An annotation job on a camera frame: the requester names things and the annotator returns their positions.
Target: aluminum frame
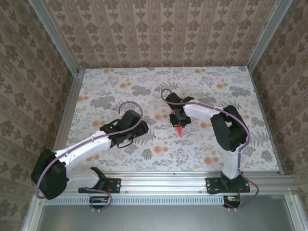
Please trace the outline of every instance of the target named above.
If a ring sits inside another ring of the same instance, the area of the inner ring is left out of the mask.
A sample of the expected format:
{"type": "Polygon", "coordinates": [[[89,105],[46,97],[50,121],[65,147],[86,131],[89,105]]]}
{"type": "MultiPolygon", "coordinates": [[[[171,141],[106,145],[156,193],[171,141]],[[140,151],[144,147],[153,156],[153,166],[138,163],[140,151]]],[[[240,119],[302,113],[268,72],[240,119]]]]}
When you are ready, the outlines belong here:
{"type": "MultiPolygon", "coordinates": [[[[260,188],[260,195],[285,195],[296,231],[307,230],[307,220],[293,184],[292,176],[277,172],[244,172],[260,188]]],[[[121,193],[131,196],[209,196],[206,192],[205,178],[218,177],[219,172],[106,172],[107,177],[121,178],[121,193]]],[[[255,187],[250,185],[253,195],[255,187]]],[[[61,197],[80,195],[75,190],[64,191],[61,197]]],[[[38,227],[44,200],[33,197],[23,231],[35,231],[38,227]]]]}
{"type": "MultiPolygon", "coordinates": [[[[80,70],[78,77],[74,79],[67,101],[64,115],[61,121],[60,129],[57,135],[55,150],[65,147],[70,125],[73,119],[74,110],[77,103],[78,94],[82,85],[84,70],[80,70]]],[[[252,75],[251,80],[257,95],[257,99],[265,118],[265,114],[260,103],[260,98],[256,90],[252,75]]],[[[270,140],[273,144],[273,139],[267,121],[265,121],[270,140]]],[[[277,150],[273,145],[275,156],[279,166],[277,171],[247,171],[244,172],[251,181],[259,186],[260,195],[285,195],[288,204],[293,204],[289,207],[292,221],[296,231],[307,230],[307,220],[303,212],[301,203],[299,202],[292,176],[282,175],[283,170],[278,158],[277,150]]],[[[209,195],[206,192],[205,178],[220,177],[219,172],[104,172],[107,177],[121,178],[121,195],[123,196],[145,196],[145,195],[174,195],[174,196],[200,196],[209,195]]],[[[250,185],[253,195],[256,188],[250,185]]],[[[76,196],[77,189],[64,191],[62,196],[76,196]]],[[[217,195],[230,195],[232,193],[218,193],[217,195]]],[[[40,215],[44,206],[44,200],[39,200],[35,196],[32,199],[30,209],[26,218],[23,231],[36,231],[40,219],[40,215]]]]}

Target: gray leaf pattern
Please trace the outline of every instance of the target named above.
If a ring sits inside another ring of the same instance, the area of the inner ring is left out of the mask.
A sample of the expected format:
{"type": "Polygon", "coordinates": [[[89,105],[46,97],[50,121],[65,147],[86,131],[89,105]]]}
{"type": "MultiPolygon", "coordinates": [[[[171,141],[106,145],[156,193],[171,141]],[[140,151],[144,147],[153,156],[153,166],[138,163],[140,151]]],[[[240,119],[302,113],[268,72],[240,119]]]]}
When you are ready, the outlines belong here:
{"type": "MultiPolygon", "coordinates": [[[[148,124],[149,132],[136,138],[128,147],[113,147],[97,153],[77,169],[222,170],[224,151],[217,144],[211,124],[192,118],[192,123],[183,129],[180,138],[169,121],[171,109],[160,98],[163,88],[170,88],[181,98],[192,96],[217,107],[234,105],[252,137],[251,144],[243,150],[242,168],[251,171],[278,170],[246,67],[87,69],[67,145],[87,138],[102,125],[120,118],[117,110],[125,101],[134,101],[142,106],[143,119],[148,124]]],[[[122,114],[129,109],[139,112],[135,105],[125,104],[122,114]]]]}

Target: vent slot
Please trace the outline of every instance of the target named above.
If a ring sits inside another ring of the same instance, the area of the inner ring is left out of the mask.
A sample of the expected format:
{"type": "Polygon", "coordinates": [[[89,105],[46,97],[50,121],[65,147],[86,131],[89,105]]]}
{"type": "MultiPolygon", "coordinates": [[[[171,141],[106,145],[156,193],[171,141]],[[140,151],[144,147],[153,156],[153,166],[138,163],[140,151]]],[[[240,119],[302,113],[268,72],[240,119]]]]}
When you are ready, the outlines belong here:
{"type": "MultiPolygon", "coordinates": [[[[58,196],[44,205],[89,205],[90,196],[58,196]]],[[[223,205],[223,196],[126,196],[113,195],[111,205],[223,205]]]]}

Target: white robotic arm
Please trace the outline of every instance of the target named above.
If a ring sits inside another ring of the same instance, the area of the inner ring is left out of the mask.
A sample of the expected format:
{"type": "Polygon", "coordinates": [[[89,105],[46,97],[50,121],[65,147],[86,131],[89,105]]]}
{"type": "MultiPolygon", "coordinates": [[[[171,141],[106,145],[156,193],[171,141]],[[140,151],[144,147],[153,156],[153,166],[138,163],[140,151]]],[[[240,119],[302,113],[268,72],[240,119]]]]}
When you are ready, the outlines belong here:
{"type": "Polygon", "coordinates": [[[58,150],[54,153],[49,149],[44,150],[40,154],[31,173],[31,179],[39,186],[39,189],[47,199],[57,197],[68,188],[92,188],[102,178],[102,176],[99,176],[103,175],[100,170],[91,168],[98,176],[93,174],[76,175],[69,174],[69,172],[76,165],[99,151],[108,150],[116,145],[119,148],[121,143],[128,140],[130,143],[122,146],[126,147],[132,144],[134,138],[147,133],[149,128],[145,121],[141,121],[137,125],[140,117],[135,111],[128,110],[121,119],[116,119],[109,124],[105,124],[95,134],[71,147],[58,150]]]}
{"type": "MultiPolygon", "coordinates": [[[[220,113],[219,111],[211,110],[209,108],[205,108],[196,104],[185,105],[184,112],[188,117],[197,118],[209,124],[212,124],[211,118],[213,117],[213,115],[217,115],[220,113]]],[[[241,146],[237,147],[234,152],[224,150],[224,157],[223,157],[224,165],[222,172],[229,179],[234,179],[239,175],[239,171],[237,170],[237,162],[238,162],[238,149],[240,147],[241,146]]]]}
{"type": "Polygon", "coordinates": [[[171,92],[163,100],[170,106],[170,122],[173,127],[184,128],[191,123],[191,117],[210,123],[213,127],[218,144],[224,149],[224,166],[221,178],[207,181],[207,191],[216,194],[222,191],[238,192],[239,187],[246,185],[239,171],[239,150],[247,143],[247,127],[236,108],[229,105],[225,108],[215,108],[194,102],[194,98],[181,99],[171,92]]]}

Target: purple cable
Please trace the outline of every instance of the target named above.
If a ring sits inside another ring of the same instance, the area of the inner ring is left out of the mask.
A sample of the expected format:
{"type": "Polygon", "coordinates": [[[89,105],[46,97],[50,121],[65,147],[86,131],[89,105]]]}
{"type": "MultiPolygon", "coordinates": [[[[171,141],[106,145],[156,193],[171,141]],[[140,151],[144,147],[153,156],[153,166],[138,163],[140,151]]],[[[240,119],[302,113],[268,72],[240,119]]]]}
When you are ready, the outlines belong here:
{"type": "Polygon", "coordinates": [[[245,208],[245,207],[246,207],[247,205],[249,205],[249,204],[255,199],[255,197],[259,194],[259,187],[258,187],[255,183],[253,183],[250,179],[248,179],[247,177],[245,177],[245,176],[243,175],[243,173],[241,172],[241,151],[250,143],[250,140],[251,140],[251,138],[250,138],[250,133],[249,133],[249,130],[248,130],[247,126],[246,126],[239,118],[237,118],[236,116],[230,114],[229,112],[226,112],[226,111],[224,111],[224,110],[222,110],[222,109],[216,108],[216,107],[214,107],[214,106],[211,106],[211,105],[208,105],[208,104],[205,104],[205,103],[200,103],[200,102],[194,102],[194,103],[193,103],[193,102],[187,102],[187,103],[172,103],[172,102],[169,102],[169,101],[165,100],[164,97],[163,97],[164,91],[169,91],[170,93],[172,93],[172,91],[171,91],[170,89],[165,88],[165,89],[162,89],[162,91],[160,92],[160,97],[163,99],[163,101],[165,101],[165,102],[168,103],[168,104],[171,104],[171,105],[188,105],[188,104],[192,104],[192,105],[199,105],[199,106],[202,106],[202,107],[205,107],[205,108],[209,108],[209,109],[212,109],[212,110],[214,110],[214,111],[219,111],[219,112],[222,112],[222,113],[226,114],[227,116],[230,116],[231,118],[235,119],[235,120],[244,128],[244,130],[245,130],[246,133],[247,133],[247,142],[246,142],[242,147],[240,147],[240,149],[239,149],[239,151],[238,151],[237,170],[239,171],[240,175],[241,175],[246,181],[248,181],[249,183],[253,184],[253,185],[256,187],[257,191],[256,191],[255,195],[254,195],[245,205],[242,205],[242,206],[240,206],[240,207],[238,207],[238,208],[234,208],[233,206],[231,206],[231,205],[228,204],[228,203],[225,203],[225,204],[228,205],[228,206],[231,207],[231,208],[234,208],[234,209],[242,209],[242,208],[245,208]]]}
{"type": "Polygon", "coordinates": [[[126,129],[126,130],[123,130],[123,131],[117,131],[117,132],[112,132],[112,133],[109,133],[109,134],[104,134],[104,135],[101,135],[101,136],[97,136],[97,137],[95,137],[95,138],[93,138],[93,139],[91,139],[91,140],[84,141],[83,143],[77,145],[76,147],[74,147],[74,148],[68,150],[67,152],[65,152],[65,153],[61,154],[60,156],[56,157],[55,159],[53,159],[53,160],[47,165],[47,167],[43,170],[41,176],[39,177],[37,186],[36,186],[36,188],[35,188],[35,195],[37,196],[38,199],[44,199],[44,198],[45,198],[44,196],[40,196],[40,194],[39,194],[39,186],[40,186],[40,184],[41,184],[41,182],[42,182],[42,180],[43,180],[43,178],[44,178],[46,172],[49,170],[49,168],[50,168],[57,160],[61,159],[61,158],[62,158],[63,156],[65,156],[65,155],[70,154],[72,151],[74,151],[74,150],[76,150],[76,149],[82,147],[83,145],[85,145],[85,144],[87,144],[87,143],[89,143],[89,142],[92,142],[92,141],[94,141],[94,140],[97,140],[97,139],[99,139],[99,138],[103,138],[103,137],[106,137],[106,136],[113,136],[113,135],[118,135],[118,134],[121,134],[121,133],[125,133],[125,132],[128,132],[128,131],[131,131],[131,130],[133,130],[134,128],[136,128],[136,127],[141,123],[142,118],[143,118],[143,110],[142,110],[141,106],[140,106],[139,104],[137,104],[136,102],[133,102],[133,101],[126,101],[126,102],[122,103],[122,104],[119,106],[118,113],[120,114],[121,107],[122,107],[123,105],[127,104],[127,103],[132,103],[132,104],[136,105],[137,107],[139,107],[139,109],[140,109],[140,114],[141,114],[141,116],[140,116],[140,119],[139,119],[139,121],[137,122],[137,124],[135,124],[135,125],[132,126],[131,128],[128,128],[128,129],[126,129]]]}
{"type": "MultiPolygon", "coordinates": [[[[104,190],[90,189],[90,188],[87,188],[87,187],[85,187],[83,189],[88,190],[88,191],[92,191],[92,192],[104,193],[104,194],[107,194],[109,196],[109,203],[106,204],[103,208],[100,208],[100,210],[104,210],[104,209],[108,208],[110,206],[110,204],[112,203],[112,201],[113,201],[113,198],[112,198],[111,194],[106,192],[106,191],[104,191],[104,190]]],[[[96,201],[96,200],[99,200],[99,199],[100,199],[99,197],[92,198],[91,203],[90,203],[91,209],[95,209],[95,208],[93,208],[93,202],[96,201]]]]}

